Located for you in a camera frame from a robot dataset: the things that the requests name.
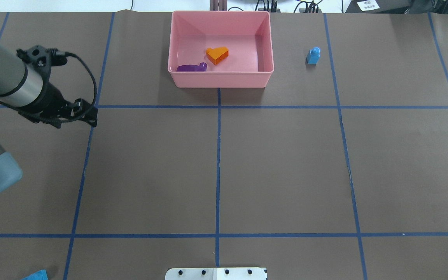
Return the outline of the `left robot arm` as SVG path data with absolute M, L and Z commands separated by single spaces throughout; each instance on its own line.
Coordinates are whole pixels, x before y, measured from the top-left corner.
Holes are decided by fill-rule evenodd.
M 65 100 L 50 82 L 51 70 L 66 65 L 69 58 L 85 67 L 93 83 L 93 100 Z M 49 124 L 57 129 L 64 123 L 81 121 L 97 126 L 95 103 L 98 85 L 92 71 L 76 54 L 36 45 L 27 50 L 9 51 L 0 45 L 0 105 L 18 112 L 32 123 Z M 17 183 L 23 171 L 0 144 L 0 193 Z

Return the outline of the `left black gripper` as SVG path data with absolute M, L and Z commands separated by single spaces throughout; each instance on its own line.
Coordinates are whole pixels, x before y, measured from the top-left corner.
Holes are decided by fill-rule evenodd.
M 26 116 L 26 119 L 33 123 L 42 122 L 50 125 L 60 125 L 64 119 L 70 119 L 73 122 L 85 122 L 96 128 L 98 109 L 94 106 L 83 106 L 83 102 L 83 99 L 76 99 L 73 103 L 66 101 L 60 90 L 49 82 L 38 99 L 26 106 L 26 112 L 33 115 Z

